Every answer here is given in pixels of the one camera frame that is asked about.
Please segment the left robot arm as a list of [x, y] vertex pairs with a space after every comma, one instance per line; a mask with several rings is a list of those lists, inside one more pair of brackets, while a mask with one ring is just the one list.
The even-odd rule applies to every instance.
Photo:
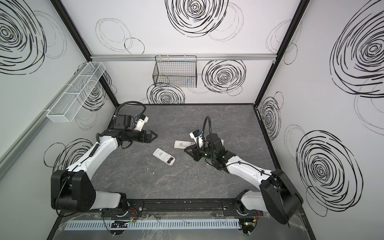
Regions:
[[157, 138], [145, 131], [149, 118], [139, 114], [133, 120], [129, 115], [113, 115], [106, 130], [96, 135], [96, 143], [76, 162], [51, 176], [51, 207], [57, 211], [85, 213], [90, 210], [129, 210], [126, 194], [95, 190], [91, 179], [106, 158], [124, 142], [151, 143]]

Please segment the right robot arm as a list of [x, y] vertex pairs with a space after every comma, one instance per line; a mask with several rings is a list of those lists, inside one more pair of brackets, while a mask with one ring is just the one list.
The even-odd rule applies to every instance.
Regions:
[[303, 198], [282, 170], [266, 170], [244, 161], [226, 150], [217, 134], [204, 137], [203, 132], [196, 130], [190, 137], [195, 144], [184, 151], [196, 162], [204, 158], [216, 170], [238, 176], [258, 189], [256, 192], [244, 190], [237, 196], [235, 207], [240, 215], [268, 213], [285, 225], [302, 206]]

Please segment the white remote with batteries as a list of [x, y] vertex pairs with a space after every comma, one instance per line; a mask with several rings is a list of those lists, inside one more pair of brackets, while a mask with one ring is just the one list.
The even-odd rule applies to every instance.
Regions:
[[175, 149], [185, 149], [187, 147], [195, 145], [195, 142], [187, 142], [187, 141], [175, 141], [174, 148]]

